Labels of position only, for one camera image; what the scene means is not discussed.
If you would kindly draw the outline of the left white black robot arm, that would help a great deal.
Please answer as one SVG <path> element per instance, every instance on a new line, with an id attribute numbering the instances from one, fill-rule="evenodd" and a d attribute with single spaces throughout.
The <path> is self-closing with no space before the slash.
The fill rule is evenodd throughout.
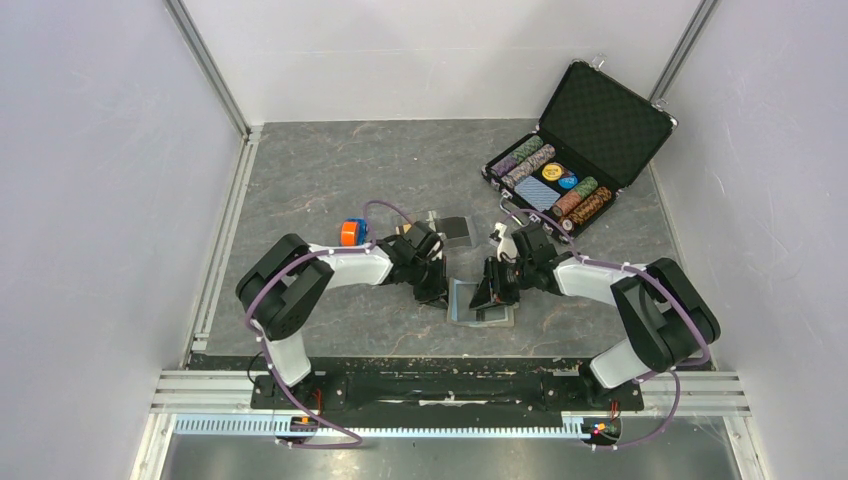
<path id="1" fill-rule="evenodd" d="M 277 380 L 278 397 L 295 408 L 313 397 L 312 366 L 301 329 L 325 291 L 407 284 L 418 303 L 445 309 L 448 281 L 442 250 L 441 237 L 421 221 L 361 246 L 328 247 L 309 244 L 294 233 L 283 236 L 235 288 L 245 324 Z"/>

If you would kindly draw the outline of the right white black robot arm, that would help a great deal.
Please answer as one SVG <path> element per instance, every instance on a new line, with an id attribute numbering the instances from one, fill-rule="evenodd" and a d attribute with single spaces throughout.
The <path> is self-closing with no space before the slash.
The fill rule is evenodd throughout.
<path id="1" fill-rule="evenodd" d="M 715 315 L 670 258 L 618 265 L 558 253 L 539 224 L 507 233 L 499 223 L 492 238 L 497 250 L 484 263 L 470 310 L 512 306 L 530 289 L 617 309 L 625 339 L 584 365 L 577 382 L 580 400 L 591 408 L 606 406 L 623 384 L 666 372 L 695 354 L 708 361 L 706 350 L 721 335 Z"/>

